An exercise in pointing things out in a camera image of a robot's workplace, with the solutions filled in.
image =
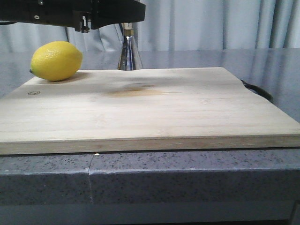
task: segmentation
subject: cutting board edge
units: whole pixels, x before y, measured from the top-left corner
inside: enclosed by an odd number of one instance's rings
[[[240,136],[202,138],[151,138],[125,140],[74,140],[48,142],[0,143],[0,155],[96,153],[114,151],[149,150],[207,150],[207,149],[257,149],[257,148],[300,148],[300,134],[280,136]]]
[[[136,71],[141,70],[190,70],[190,69],[224,69],[228,71],[225,67],[180,67],[180,68],[143,68],[139,70],[118,70],[118,69],[101,69],[101,71],[119,71],[120,73],[136,73]],[[87,71],[99,71],[99,69],[79,69],[77,72],[87,72]]]

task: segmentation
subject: black cable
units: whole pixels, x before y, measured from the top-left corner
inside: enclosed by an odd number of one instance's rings
[[[270,95],[268,92],[266,92],[264,89],[257,87],[255,85],[249,84],[243,80],[241,80],[243,82],[243,85],[248,88],[251,89],[253,91],[255,91],[258,95],[264,97],[265,99],[267,99],[270,102],[273,102],[273,96]]]
[[[124,30],[123,30],[123,27],[122,27],[122,24],[121,24],[121,23],[119,23],[119,27],[120,27],[120,30],[121,30],[122,36],[124,36]]]
[[[16,22],[0,22],[0,25],[10,25],[10,24],[14,24]]]

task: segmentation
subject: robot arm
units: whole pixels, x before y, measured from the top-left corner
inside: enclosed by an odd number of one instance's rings
[[[114,23],[135,23],[145,18],[145,5],[135,0],[1,0],[0,20],[91,28]]]

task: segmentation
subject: chrome faucet base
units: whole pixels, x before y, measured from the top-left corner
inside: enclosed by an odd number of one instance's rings
[[[119,70],[142,69],[142,61],[133,36],[133,29],[124,29],[124,41],[118,64]]]

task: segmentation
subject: countertop seam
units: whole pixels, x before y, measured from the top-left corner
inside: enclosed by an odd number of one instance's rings
[[[94,156],[95,156],[95,155],[93,155],[92,159],[90,160],[90,165],[89,165],[89,168],[88,168],[88,182],[89,182],[89,189],[90,189],[90,202],[91,202],[92,204],[94,203],[94,200],[93,200],[93,194],[92,194],[92,184],[91,184],[91,181],[90,181],[90,167],[91,167],[91,165],[92,165]]]

